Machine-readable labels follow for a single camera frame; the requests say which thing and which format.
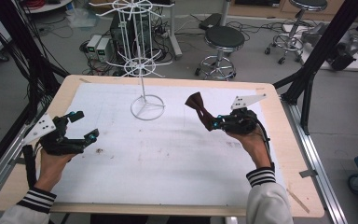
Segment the white paper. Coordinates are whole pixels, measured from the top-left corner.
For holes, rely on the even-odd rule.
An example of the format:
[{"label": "white paper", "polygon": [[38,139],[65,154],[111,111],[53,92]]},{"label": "white paper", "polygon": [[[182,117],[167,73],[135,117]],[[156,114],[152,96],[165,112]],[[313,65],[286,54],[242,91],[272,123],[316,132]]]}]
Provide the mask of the white paper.
[{"label": "white paper", "polygon": [[[217,117],[231,112],[237,95],[255,91],[161,86],[145,86],[145,91],[164,101],[160,118],[145,121],[131,113],[141,86],[84,83],[78,88],[67,112],[81,110],[85,118],[69,123],[66,136],[83,138],[95,128],[100,136],[67,164],[53,190],[56,201],[245,206],[251,189],[245,176],[254,163],[237,140],[221,130],[208,132],[185,101],[199,91],[205,108]],[[265,124],[259,103],[248,108]],[[284,186],[279,170],[276,178]]]}]

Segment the floor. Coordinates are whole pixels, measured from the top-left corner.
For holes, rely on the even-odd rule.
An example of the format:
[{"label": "floor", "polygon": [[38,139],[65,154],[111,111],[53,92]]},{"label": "floor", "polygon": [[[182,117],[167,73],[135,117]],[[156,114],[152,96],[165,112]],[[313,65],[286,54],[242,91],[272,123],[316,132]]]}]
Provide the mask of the floor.
[{"label": "floor", "polygon": [[[79,50],[80,45],[89,40],[93,34],[104,34],[110,25],[109,18],[97,19],[97,24],[89,28],[69,28],[64,19],[63,10],[42,13],[34,17],[38,27],[48,27],[43,33],[42,41],[60,64],[71,74],[84,74],[88,71],[87,59]],[[229,18],[241,24],[260,27],[279,20]],[[198,62],[214,52],[203,41],[201,29],[194,17],[186,16],[176,20],[176,37],[183,52],[180,60],[166,66],[160,66],[158,73],[165,78],[200,79],[194,75]],[[264,53],[271,38],[276,34],[268,29],[260,29],[256,33],[247,32],[249,40],[230,59],[237,67],[237,76],[230,81],[274,83],[300,68],[295,57],[289,55],[282,65],[277,61],[282,51],[273,49],[270,55]],[[0,61],[0,141],[10,128],[16,117],[27,105],[27,83],[21,76],[13,61]],[[287,87],[278,89],[284,93]],[[301,108],[302,97],[298,99]],[[347,179],[357,173],[353,159],[358,156],[358,72],[320,70],[314,79],[313,94],[310,107],[310,136],[318,150],[319,156],[338,198],[348,223],[358,223],[358,195],[354,195],[347,187]],[[62,214],[54,214],[53,220],[60,222]],[[67,223],[87,223],[89,215],[73,214]],[[163,223],[165,217],[151,217],[149,223]],[[220,217],[213,218],[214,223],[222,223]],[[244,224],[245,218],[239,217]],[[295,223],[331,223],[326,214],[320,218],[295,218]]]}]

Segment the wooden table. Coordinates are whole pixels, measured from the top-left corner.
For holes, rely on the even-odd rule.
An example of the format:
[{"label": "wooden table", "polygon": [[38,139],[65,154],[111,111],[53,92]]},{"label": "wooden table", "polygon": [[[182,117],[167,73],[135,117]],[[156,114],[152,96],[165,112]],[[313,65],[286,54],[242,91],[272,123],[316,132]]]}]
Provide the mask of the wooden table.
[{"label": "wooden table", "polygon": [[[133,77],[89,77],[69,76],[65,79],[57,95],[48,108],[54,116],[65,114],[71,104],[77,87],[81,83],[138,84]],[[254,90],[268,97],[260,105],[268,125],[268,135],[273,139],[276,156],[284,177],[289,201],[294,217],[322,217],[324,209],[310,177],[302,178],[300,172],[307,170],[289,121],[283,111],[278,93],[266,83],[220,82],[207,80],[186,80],[167,78],[145,78],[145,85],[207,87]],[[24,165],[17,164],[0,191],[0,210],[6,210],[19,201],[28,190]],[[139,204],[97,204],[97,203],[55,203],[51,212],[69,213],[119,213],[148,215],[192,215],[240,217],[246,209],[239,206],[202,206],[202,205],[139,205]]]}]

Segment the striped sleeve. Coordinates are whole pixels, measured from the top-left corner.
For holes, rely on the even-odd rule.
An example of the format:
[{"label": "striped sleeve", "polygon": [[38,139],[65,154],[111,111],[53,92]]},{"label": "striped sleeve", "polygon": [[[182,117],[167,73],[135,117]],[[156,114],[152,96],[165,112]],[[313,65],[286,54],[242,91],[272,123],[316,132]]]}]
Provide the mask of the striped sleeve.
[{"label": "striped sleeve", "polygon": [[57,195],[42,189],[31,188],[17,205],[48,214]]},{"label": "striped sleeve", "polygon": [[264,183],[275,183],[275,172],[271,167],[262,167],[246,175],[252,187]]}]

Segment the human hand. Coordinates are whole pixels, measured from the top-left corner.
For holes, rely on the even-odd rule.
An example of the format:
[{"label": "human hand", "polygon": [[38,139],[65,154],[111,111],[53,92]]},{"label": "human hand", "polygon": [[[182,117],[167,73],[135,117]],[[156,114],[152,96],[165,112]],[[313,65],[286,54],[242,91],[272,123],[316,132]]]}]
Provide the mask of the human hand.
[{"label": "human hand", "polygon": [[248,134],[226,133],[240,141],[243,148],[249,153],[256,168],[271,167],[268,149],[263,137],[261,128],[257,126],[255,130]]},{"label": "human hand", "polygon": [[63,168],[76,154],[62,156],[49,155],[45,149],[41,150],[40,176],[34,187],[51,191],[60,181]]}]

